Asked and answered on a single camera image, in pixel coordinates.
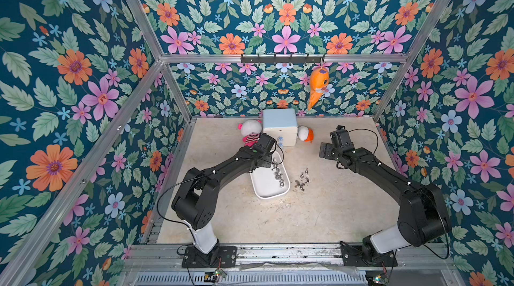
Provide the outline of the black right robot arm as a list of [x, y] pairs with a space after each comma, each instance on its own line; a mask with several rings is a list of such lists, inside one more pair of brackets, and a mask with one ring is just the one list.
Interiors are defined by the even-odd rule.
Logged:
[[397, 223], [366, 237], [363, 244], [379, 254], [404, 247], [420, 247], [451, 232], [451, 220], [441, 189], [423, 185], [395, 171], [366, 148], [356, 148], [342, 125], [330, 133], [331, 143], [321, 143], [319, 157], [336, 162], [373, 182], [399, 206]]

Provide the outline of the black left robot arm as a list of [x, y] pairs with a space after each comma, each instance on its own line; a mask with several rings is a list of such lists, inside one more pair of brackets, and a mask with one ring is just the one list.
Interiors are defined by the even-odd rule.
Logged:
[[270, 168], [277, 141], [265, 133], [257, 143], [243, 146], [229, 159], [211, 168], [191, 168], [178, 188], [171, 208], [177, 217], [200, 230], [212, 220], [220, 191], [243, 174], [257, 168]]

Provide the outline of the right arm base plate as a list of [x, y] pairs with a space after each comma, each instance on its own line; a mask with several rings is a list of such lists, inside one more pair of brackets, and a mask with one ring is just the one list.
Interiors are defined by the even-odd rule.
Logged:
[[339, 242], [343, 263], [348, 267], [397, 267], [398, 262], [393, 251], [380, 254], [371, 243], [349, 244]]

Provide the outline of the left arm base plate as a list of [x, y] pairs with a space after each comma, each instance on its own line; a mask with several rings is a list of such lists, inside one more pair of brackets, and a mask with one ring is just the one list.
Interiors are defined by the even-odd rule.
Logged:
[[182, 268], [233, 268], [236, 266], [237, 247], [215, 246], [204, 254], [193, 245], [188, 245], [183, 254]]

